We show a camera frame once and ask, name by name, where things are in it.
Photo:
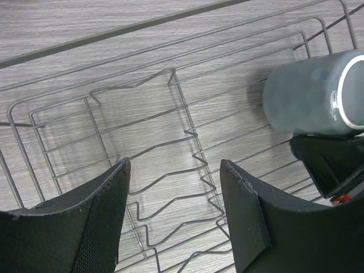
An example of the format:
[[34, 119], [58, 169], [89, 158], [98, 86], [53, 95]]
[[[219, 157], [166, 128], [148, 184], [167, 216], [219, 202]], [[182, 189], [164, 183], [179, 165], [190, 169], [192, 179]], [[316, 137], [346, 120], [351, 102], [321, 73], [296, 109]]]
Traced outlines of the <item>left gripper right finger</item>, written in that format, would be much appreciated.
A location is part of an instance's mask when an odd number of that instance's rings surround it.
[[222, 160], [220, 181], [237, 272], [362, 272], [363, 197], [326, 206]]

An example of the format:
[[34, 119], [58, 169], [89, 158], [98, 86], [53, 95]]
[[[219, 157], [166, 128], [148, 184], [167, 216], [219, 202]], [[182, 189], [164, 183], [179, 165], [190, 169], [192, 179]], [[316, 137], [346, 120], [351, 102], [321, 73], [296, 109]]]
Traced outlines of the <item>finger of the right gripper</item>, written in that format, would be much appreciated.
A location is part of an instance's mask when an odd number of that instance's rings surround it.
[[338, 198], [363, 182], [363, 137], [295, 136], [289, 145], [323, 198]]

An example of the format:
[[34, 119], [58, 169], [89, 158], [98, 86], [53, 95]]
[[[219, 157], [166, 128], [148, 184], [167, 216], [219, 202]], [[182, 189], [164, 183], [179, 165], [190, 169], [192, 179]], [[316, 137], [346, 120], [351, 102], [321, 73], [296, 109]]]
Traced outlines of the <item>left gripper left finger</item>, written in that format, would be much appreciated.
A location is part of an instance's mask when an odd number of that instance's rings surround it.
[[1, 212], [2, 272], [114, 272], [130, 189], [123, 158], [31, 209]]

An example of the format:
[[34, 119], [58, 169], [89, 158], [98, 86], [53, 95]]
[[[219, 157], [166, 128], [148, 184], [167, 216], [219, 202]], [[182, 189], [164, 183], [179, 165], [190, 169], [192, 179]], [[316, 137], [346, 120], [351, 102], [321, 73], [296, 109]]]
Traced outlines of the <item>grey mug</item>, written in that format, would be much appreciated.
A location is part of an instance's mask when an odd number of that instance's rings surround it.
[[263, 111], [278, 131], [343, 137], [363, 133], [363, 51], [353, 49], [275, 68]]

